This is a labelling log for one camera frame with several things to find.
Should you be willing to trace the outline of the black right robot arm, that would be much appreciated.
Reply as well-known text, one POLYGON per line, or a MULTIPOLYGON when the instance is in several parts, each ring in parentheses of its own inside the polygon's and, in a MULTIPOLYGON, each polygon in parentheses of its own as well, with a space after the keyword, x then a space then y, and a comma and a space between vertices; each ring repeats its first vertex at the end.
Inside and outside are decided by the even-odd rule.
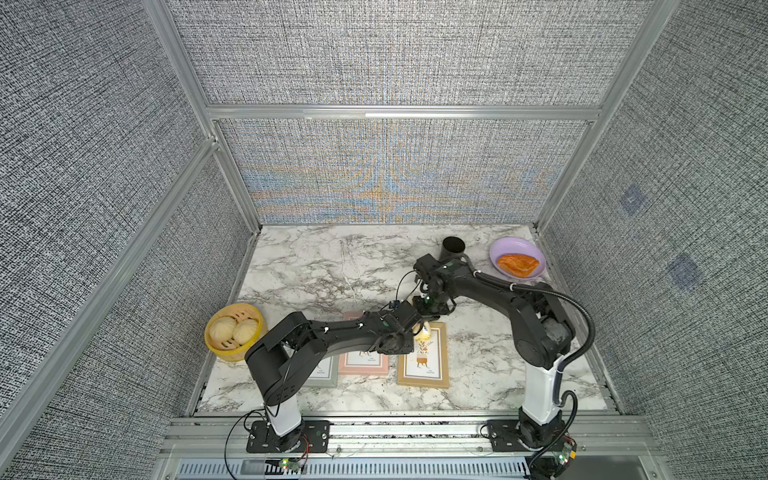
POLYGON ((575 337, 559 293, 543 284, 517 286, 485 274, 466 258, 439 261, 427 254, 414 270, 422 281, 424 296, 415 306, 423 317, 447 315, 458 297, 466 297, 508 318, 515 350, 526 363, 519 441, 531 451, 556 441, 565 429, 560 391, 575 337))

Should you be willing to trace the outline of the yellow cleaning cloth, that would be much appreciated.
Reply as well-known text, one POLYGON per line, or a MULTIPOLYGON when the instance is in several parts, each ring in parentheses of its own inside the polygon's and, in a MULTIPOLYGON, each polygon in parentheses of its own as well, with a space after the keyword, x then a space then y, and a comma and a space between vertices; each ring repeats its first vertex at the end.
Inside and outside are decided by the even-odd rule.
POLYGON ((416 342, 424 343, 431 338, 431 328, 428 322, 423 321, 412 328, 413 337, 416 342))

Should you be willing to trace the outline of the tan wooden picture frame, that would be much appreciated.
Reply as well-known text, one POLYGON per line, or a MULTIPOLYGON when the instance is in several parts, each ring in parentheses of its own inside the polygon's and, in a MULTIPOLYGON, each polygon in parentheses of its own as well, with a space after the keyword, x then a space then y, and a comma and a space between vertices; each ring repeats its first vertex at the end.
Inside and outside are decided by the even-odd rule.
POLYGON ((429 327, 429 338, 419 334, 414 340, 414 350, 398 358, 398 385, 437 389, 450 387, 446 325, 433 322, 429 327))

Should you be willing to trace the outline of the grey-green picture frame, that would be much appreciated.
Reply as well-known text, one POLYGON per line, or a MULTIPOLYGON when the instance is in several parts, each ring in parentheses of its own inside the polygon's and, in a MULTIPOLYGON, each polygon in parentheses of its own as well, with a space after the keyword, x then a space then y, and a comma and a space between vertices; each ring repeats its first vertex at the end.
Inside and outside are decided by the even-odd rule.
POLYGON ((332 356, 320 361, 305 382, 305 387, 334 388, 338 384, 338 357, 332 356))

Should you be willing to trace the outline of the pink picture frame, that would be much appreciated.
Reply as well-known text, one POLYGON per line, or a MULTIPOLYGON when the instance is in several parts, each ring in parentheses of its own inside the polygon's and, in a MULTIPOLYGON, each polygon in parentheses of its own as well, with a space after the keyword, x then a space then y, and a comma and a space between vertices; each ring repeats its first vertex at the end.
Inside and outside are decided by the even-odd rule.
POLYGON ((348 352, 339 356, 338 371, 341 375, 386 376, 389 359, 376 352, 348 352))

